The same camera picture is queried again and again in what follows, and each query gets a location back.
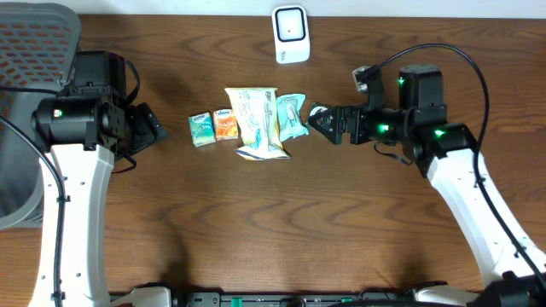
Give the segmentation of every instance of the wood grain surface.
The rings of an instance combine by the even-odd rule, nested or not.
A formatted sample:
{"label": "wood grain surface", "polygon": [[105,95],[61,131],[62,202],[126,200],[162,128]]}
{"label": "wood grain surface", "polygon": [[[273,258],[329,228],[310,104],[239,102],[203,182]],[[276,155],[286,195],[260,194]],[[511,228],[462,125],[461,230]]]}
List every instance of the wood grain surface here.
{"label": "wood grain surface", "polygon": [[[484,154],[498,189],[546,248],[546,20],[311,17],[311,58],[278,65],[266,17],[85,15],[82,45],[135,63],[146,101],[170,138],[114,175],[107,194],[111,291],[149,281],[225,292],[347,292],[446,280],[482,288],[448,206],[416,167],[371,144],[330,144],[315,131],[283,143],[290,160],[245,161],[238,141],[195,148],[188,116],[229,107],[225,87],[364,102],[351,71],[417,43],[453,43],[480,65],[491,93]],[[434,63],[452,122],[479,132],[483,96],[472,68],[423,50],[384,69],[396,107],[398,69]],[[38,272],[39,229],[0,233],[0,301],[24,306]]]}

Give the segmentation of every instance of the green led light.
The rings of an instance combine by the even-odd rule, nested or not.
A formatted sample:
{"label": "green led light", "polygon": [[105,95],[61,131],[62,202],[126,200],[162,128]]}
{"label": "green led light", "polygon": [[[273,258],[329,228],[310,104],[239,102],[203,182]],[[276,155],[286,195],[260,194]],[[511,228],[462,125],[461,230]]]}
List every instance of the green led light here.
{"label": "green led light", "polygon": [[380,133],[383,133],[385,131],[389,131],[391,127],[389,127],[389,125],[379,125],[377,127],[377,129],[379,130]]}
{"label": "green led light", "polygon": [[434,131],[434,134],[436,135],[436,137],[441,137],[442,135],[445,134],[445,131],[443,131],[443,130],[435,130],[435,131]]}

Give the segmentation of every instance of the white plastic package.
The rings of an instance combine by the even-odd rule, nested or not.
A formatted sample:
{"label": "white plastic package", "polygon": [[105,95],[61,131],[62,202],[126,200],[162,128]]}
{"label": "white plastic package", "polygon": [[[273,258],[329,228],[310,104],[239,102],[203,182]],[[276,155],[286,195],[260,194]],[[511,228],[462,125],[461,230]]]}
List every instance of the white plastic package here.
{"label": "white plastic package", "polygon": [[227,88],[245,146],[235,152],[250,160],[287,159],[279,140],[276,88]]}

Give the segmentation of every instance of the teal packet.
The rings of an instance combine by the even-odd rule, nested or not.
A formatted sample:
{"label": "teal packet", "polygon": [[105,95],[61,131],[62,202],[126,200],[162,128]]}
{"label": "teal packet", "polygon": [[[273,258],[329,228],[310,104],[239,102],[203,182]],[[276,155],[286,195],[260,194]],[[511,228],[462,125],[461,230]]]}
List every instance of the teal packet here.
{"label": "teal packet", "polygon": [[189,117],[189,130],[196,147],[216,141],[210,113],[203,113]]}
{"label": "teal packet", "polygon": [[281,142],[288,138],[309,135],[309,130],[301,124],[299,119],[299,110],[303,106],[305,95],[291,94],[280,96],[276,99],[276,110],[279,116],[279,125],[281,126]]}

